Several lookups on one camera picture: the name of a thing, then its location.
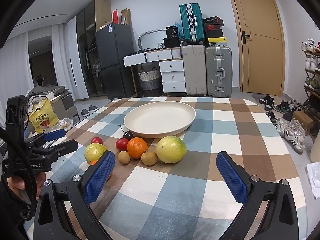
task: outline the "table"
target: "table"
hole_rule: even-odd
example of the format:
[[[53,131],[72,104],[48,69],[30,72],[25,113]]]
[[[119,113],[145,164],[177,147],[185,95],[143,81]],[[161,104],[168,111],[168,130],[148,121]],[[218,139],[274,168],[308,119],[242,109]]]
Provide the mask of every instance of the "table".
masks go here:
[[[125,115],[135,107],[155,101],[180,101],[196,109],[193,124],[178,136],[188,151],[175,164],[145,166],[131,160],[123,166],[116,161],[110,180],[91,208],[113,239],[219,239],[241,208],[217,170],[217,153],[226,151],[250,175],[264,181],[287,179],[295,199],[299,239],[307,236],[307,209],[301,182],[291,156],[263,109],[242,99],[158,97],[124,98],[81,121],[56,143],[75,139],[76,152],[52,164],[47,178],[69,180],[88,168],[84,149],[99,136],[109,150],[123,132]],[[146,139],[155,151],[159,139]],[[66,204],[71,220],[75,217]],[[262,203],[247,239],[254,236],[267,203]],[[79,237],[85,239],[73,222]],[[32,221],[26,223],[32,234]]]

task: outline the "red tomato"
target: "red tomato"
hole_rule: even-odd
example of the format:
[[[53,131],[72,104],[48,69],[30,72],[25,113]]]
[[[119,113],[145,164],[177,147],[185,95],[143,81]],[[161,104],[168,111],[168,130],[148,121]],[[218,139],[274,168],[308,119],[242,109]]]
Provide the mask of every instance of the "red tomato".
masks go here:
[[[126,138],[121,138],[117,140],[116,142],[116,147],[119,151],[127,151],[127,145],[128,145],[129,140]]]
[[[91,143],[100,143],[103,144],[103,141],[100,137],[93,137]]]

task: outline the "yellow snack bag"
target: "yellow snack bag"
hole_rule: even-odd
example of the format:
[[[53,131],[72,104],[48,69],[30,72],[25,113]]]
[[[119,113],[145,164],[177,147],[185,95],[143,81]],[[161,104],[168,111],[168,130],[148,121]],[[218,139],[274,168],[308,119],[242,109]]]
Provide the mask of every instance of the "yellow snack bag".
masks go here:
[[[52,106],[47,98],[41,99],[32,107],[29,113],[29,120],[37,133],[42,133],[45,130],[41,126],[51,127],[57,124],[58,117],[52,110]]]

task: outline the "human hand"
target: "human hand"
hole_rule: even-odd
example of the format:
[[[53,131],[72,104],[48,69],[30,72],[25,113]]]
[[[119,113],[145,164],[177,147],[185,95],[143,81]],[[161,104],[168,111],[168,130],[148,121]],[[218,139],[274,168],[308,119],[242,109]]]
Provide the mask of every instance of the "human hand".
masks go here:
[[[45,172],[39,173],[39,175],[36,178],[36,184],[37,184],[36,200],[39,199],[40,192],[41,192],[43,183],[45,181],[45,178],[46,178]],[[20,198],[21,200],[24,200],[21,190],[24,190],[26,188],[26,185],[23,179],[18,176],[13,176],[11,178],[7,178],[7,181],[8,181],[8,186],[12,190],[12,192],[15,193],[15,195],[17,195],[18,198]]]

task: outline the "wooden door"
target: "wooden door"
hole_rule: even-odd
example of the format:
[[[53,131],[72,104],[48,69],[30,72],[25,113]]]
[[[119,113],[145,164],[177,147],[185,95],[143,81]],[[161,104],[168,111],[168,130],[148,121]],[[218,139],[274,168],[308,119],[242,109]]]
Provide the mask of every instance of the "wooden door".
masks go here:
[[[280,96],[284,72],[284,41],[274,0],[234,2],[243,53],[243,77],[240,77],[242,91]]]

